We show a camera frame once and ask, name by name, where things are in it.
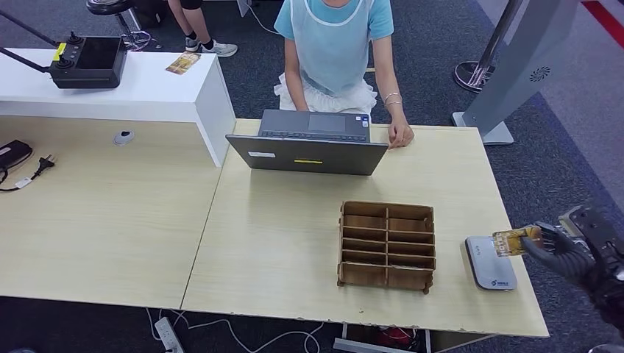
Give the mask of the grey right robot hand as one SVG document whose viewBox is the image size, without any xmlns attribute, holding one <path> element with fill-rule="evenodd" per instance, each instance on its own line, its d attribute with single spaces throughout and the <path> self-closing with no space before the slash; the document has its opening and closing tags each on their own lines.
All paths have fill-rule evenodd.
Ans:
<svg viewBox="0 0 624 353">
<path fill-rule="evenodd" d="M 571 283 L 580 285 L 596 262 L 587 249 L 575 243 L 559 226 L 540 221 L 533 224 L 540 230 L 542 245 L 528 236 L 520 238 L 525 252 L 543 266 Z"/>
</svg>

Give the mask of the person's left hand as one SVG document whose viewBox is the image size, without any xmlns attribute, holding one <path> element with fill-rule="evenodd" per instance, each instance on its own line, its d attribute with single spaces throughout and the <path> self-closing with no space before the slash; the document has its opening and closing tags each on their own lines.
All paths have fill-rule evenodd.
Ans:
<svg viewBox="0 0 624 353">
<path fill-rule="evenodd" d="M 392 121 L 388 133 L 389 149 L 406 147 L 414 139 L 414 131 L 407 121 Z"/>
</svg>

